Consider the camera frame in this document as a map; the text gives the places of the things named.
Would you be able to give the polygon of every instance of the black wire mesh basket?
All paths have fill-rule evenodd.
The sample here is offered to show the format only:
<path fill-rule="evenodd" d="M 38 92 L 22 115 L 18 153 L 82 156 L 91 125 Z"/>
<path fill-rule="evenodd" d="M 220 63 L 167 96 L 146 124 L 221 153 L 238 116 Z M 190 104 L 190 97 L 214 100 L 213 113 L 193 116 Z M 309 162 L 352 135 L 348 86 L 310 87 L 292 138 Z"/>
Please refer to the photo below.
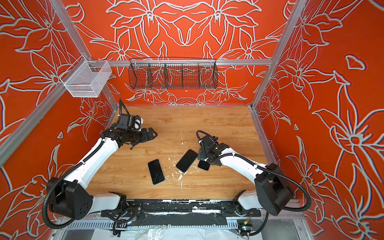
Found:
<path fill-rule="evenodd" d="M 133 89 L 215 89 L 215 59 L 131 58 L 129 86 Z"/>

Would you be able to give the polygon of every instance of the phone screen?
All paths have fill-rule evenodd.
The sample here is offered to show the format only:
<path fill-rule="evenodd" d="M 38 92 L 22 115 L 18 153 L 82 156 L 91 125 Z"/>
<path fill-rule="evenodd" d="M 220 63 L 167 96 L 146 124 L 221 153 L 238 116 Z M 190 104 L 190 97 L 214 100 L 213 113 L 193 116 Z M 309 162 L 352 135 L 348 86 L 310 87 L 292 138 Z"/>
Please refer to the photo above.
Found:
<path fill-rule="evenodd" d="M 150 161 L 148 163 L 148 168 L 153 185 L 159 184 L 165 180 L 163 170 L 161 169 L 160 161 L 158 159 Z"/>
<path fill-rule="evenodd" d="M 180 159 L 180 161 L 176 164 L 177 169 L 182 172 L 186 172 L 188 168 L 192 165 L 194 160 L 197 158 L 197 152 L 189 149 L 184 156 Z"/>
<path fill-rule="evenodd" d="M 198 168 L 201 168 L 205 171 L 208 171 L 210 166 L 211 166 L 211 164 L 209 164 L 208 162 L 203 161 L 203 160 L 200 160 L 199 164 L 197 165 Z"/>

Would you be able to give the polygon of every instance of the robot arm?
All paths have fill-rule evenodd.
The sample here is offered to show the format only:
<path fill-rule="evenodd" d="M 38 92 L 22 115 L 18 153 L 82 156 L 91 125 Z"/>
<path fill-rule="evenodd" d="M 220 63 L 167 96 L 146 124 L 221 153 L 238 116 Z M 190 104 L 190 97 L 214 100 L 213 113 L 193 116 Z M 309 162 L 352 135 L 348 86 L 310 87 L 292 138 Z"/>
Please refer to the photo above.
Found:
<path fill-rule="evenodd" d="M 255 190 L 245 191 L 238 197 L 237 202 L 244 210 L 265 209 L 269 214 L 277 216 L 281 210 L 304 211 L 311 205 L 309 194 L 305 189 L 285 177 L 282 170 L 276 164 L 265 165 L 254 162 L 224 143 L 218 144 L 218 138 L 203 131 L 197 131 L 196 135 L 201 146 L 198 159 L 207 161 L 211 165 L 225 165 L 235 169 L 255 184 Z M 298 209 L 287 208 L 285 205 L 292 199 L 294 191 L 289 182 L 292 182 L 302 190 L 307 198 L 304 207 Z"/>
<path fill-rule="evenodd" d="M 47 183 L 47 196 L 43 202 L 43 219 L 51 228 L 62 228 L 74 220 L 82 219 L 90 212 L 127 208 L 125 196 L 119 193 L 91 196 L 85 190 L 93 176 L 104 162 L 123 144 L 131 144 L 131 149 L 139 143 L 153 140 L 157 133 L 150 127 L 141 128 L 143 119 L 132 116 L 120 102 L 118 122 L 112 124 L 98 139 L 92 149 L 67 173 L 59 178 L 53 177 Z M 124 107 L 127 114 L 121 113 Z M 71 218 L 68 223 L 53 224 L 47 208 L 53 213 Z"/>

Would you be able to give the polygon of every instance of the black cable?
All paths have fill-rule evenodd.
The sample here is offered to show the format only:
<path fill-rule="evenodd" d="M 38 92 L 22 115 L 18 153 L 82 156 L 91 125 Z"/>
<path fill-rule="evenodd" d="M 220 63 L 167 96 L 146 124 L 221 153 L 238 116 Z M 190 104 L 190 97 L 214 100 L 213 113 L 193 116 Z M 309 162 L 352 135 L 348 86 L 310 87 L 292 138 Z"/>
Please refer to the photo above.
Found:
<path fill-rule="evenodd" d="M 121 101 L 121 98 L 119 98 L 119 118 L 118 118 L 118 122 L 120 121 L 120 116 L 121 116 L 121 105 L 122 105 L 122 101 Z"/>
<path fill-rule="evenodd" d="M 127 108 L 125 107 L 125 105 L 124 105 L 123 102 L 121 101 L 121 98 L 119 98 L 119 108 L 120 108 L 119 113 L 120 113 L 120 115 L 121 115 L 121 107 L 123 107 L 124 110 L 125 110 L 125 112 L 126 112 L 128 115 L 130 115 L 129 112 L 128 112 L 128 110 L 127 110 Z"/>
<path fill-rule="evenodd" d="M 199 136 L 199 133 L 203 133 L 203 134 L 205 134 L 205 135 L 207 135 L 208 137 L 210 137 L 211 139 L 212 139 L 212 141 L 214 141 L 214 142 L 216 142 L 217 140 L 215 140 L 211 135 L 209 135 L 208 133 L 206 133 L 206 132 L 203 132 L 203 131 L 201 131 L 201 130 L 197 130 L 196 131 L 196 136 L 197 136 L 197 139 L 200 141 L 201 140 L 201 138 L 200 138 L 200 136 Z"/>
<path fill-rule="evenodd" d="M 135 217 L 135 209 L 133 207 L 128 207 L 124 212 L 120 213 L 116 219 L 119 219 L 120 217 L 122 217 L 124 214 L 128 212 L 128 210 L 131 210 L 131 217 L 129 218 L 129 221 L 131 221 Z M 112 232 L 113 232 L 113 235 L 118 235 L 120 237 L 120 234 L 116 232 L 116 225 L 117 225 L 117 222 L 113 220 Z"/>
<path fill-rule="evenodd" d="M 249 236 L 255 236 L 256 234 L 259 234 L 259 233 L 263 230 L 263 228 L 265 227 L 266 222 L 267 222 L 267 220 L 268 220 L 268 216 L 269 216 L 269 213 L 267 212 L 267 213 L 265 214 L 265 219 L 264 219 L 264 222 L 263 222 L 263 224 L 261 225 L 261 227 L 260 227 L 257 231 L 252 232 L 252 233 L 249 233 Z M 247 233 L 246 231 L 240 230 L 240 235 L 242 235 L 242 236 L 248 236 L 248 233 Z"/>
<path fill-rule="evenodd" d="M 100 135 L 101 135 L 101 142 L 100 144 L 95 148 L 95 150 L 93 150 L 88 156 L 86 156 L 82 162 L 79 162 L 77 163 L 73 168 L 71 168 L 70 170 L 68 170 L 66 173 L 64 173 L 54 184 L 53 186 L 49 189 L 49 191 L 47 192 L 47 195 L 45 196 L 44 198 L 44 201 L 43 201 L 43 206 L 42 206 L 42 212 L 41 212 L 41 215 L 43 217 L 43 220 L 44 220 L 44 223 L 49 227 L 49 228 L 52 228 L 52 229 L 60 229 L 60 228 L 63 228 L 63 227 L 66 227 L 68 226 L 69 224 L 71 224 L 73 221 L 75 221 L 74 218 L 71 218 L 68 222 L 66 223 L 63 223 L 63 224 L 54 224 L 53 222 L 51 222 L 51 220 L 49 219 L 49 216 L 48 216 L 48 201 L 49 201 L 49 198 L 51 197 L 53 191 L 56 189 L 56 187 L 64 180 L 64 178 L 66 178 L 70 173 L 72 173 L 74 170 L 76 170 L 77 168 L 79 168 L 81 165 L 83 165 L 84 162 L 88 161 L 97 151 L 100 150 L 101 146 L 104 144 L 104 139 L 105 139 L 105 136 L 104 136 L 104 133 L 103 132 L 100 132 Z"/>
<path fill-rule="evenodd" d="M 233 156 L 233 154 L 232 153 L 226 153 L 226 154 L 220 155 L 215 160 L 221 159 L 223 157 L 228 157 L 228 156 Z M 251 164 L 252 166 L 256 165 L 254 162 L 252 162 L 251 160 L 249 160 L 248 158 L 246 158 L 240 154 L 235 153 L 234 156 L 243 159 L 244 161 Z M 257 166 L 257 169 L 262 170 L 262 171 L 267 172 L 267 173 L 270 173 L 270 174 L 274 174 L 274 175 L 279 176 L 279 177 L 282 177 L 282 178 L 290 181 L 293 185 L 295 185 L 297 188 L 299 188 L 303 192 L 305 199 L 306 199 L 306 203 L 304 206 L 302 206 L 302 207 L 284 207 L 283 208 L 284 210 L 291 211 L 291 212 L 303 212 L 303 211 L 306 211 L 310 208 L 311 202 L 312 202 L 311 196 L 307 192 L 307 190 L 305 190 L 305 188 L 303 186 L 301 186 L 298 182 L 296 182 L 295 180 L 293 180 L 293 179 L 291 179 L 291 178 L 289 178 L 283 174 L 276 173 L 276 172 L 271 171 L 269 169 L 266 169 L 264 167 Z"/>
<path fill-rule="evenodd" d="M 112 221 L 114 221 L 114 222 L 116 222 L 116 223 L 119 223 L 119 224 L 127 223 L 127 222 L 131 221 L 131 220 L 134 218 L 134 216 L 135 216 L 135 214 L 134 214 L 134 213 L 135 213 L 134 210 L 132 211 L 132 216 L 131 216 L 129 219 L 125 219 L 125 220 L 119 220 L 119 217 L 114 218 L 114 217 L 110 216 L 109 213 L 108 213 L 106 210 L 101 211 L 101 212 L 104 213 L 105 215 L 107 215 L 107 218 L 109 218 L 109 219 L 111 219 Z"/>
<path fill-rule="evenodd" d="M 196 136 L 197 136 L 197 139 L 199 140 L 199 145 L 202 148 L 202 159 L 207 159 L 208 156 L 205 153 L 209 152 L 208 145 L 206 142 L 201 140 L 199 133 L 203 133 L 203 134 L 207 135 L 208 137 L 210 137 L 212 139 L 213 142 L 217 142 L 217 139 L 214 139 L 214 137 L 212 137 L 210 134 L 208 134 L 204 131 L 201 131 L 201 130 L 196 131 Z"/>

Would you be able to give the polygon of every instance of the red wall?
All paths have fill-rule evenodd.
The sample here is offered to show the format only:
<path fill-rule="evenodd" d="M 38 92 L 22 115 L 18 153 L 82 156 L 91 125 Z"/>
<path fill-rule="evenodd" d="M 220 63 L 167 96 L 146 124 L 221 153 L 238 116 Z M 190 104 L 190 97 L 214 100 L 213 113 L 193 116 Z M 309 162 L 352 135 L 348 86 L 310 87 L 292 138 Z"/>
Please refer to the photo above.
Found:
<path fill-rule="evenodd" d="M 41 217 L 47 181 L 89 151 L 111 114 L 103 94 L 73 98 L 64 93 L 1 167 L 0 239 L 48 239 Z"/>
<path fill-rule="evenodd" d="M 80 56 L 49 1 L 0 2 L 0 144 L 59 84 Z M 47 239 L 41 217 L 46 183 L 95 144 L 112 109 L 68 92 L 0 171 L 0 239 Z"/>
<path fill-rule="evenodd" d="M 383 24 L 382 1 L 309 0 L 257 106 L 315 239 L 384 236 Z"/>
<path fill-rule="evenodd" d="M 0 144 L 80 56 L 49 1 L 0 2 Z"/>
<path fill-rule="evenodd" d="M 138 57 L 271 58 L 293 8 L 287 0 L 63 0 L 96 60 Z M 266 66 L 219 68 L 213 90 L 133 90 L 114 68 L 109 88 L 125 104 L 248 104 Z"/>

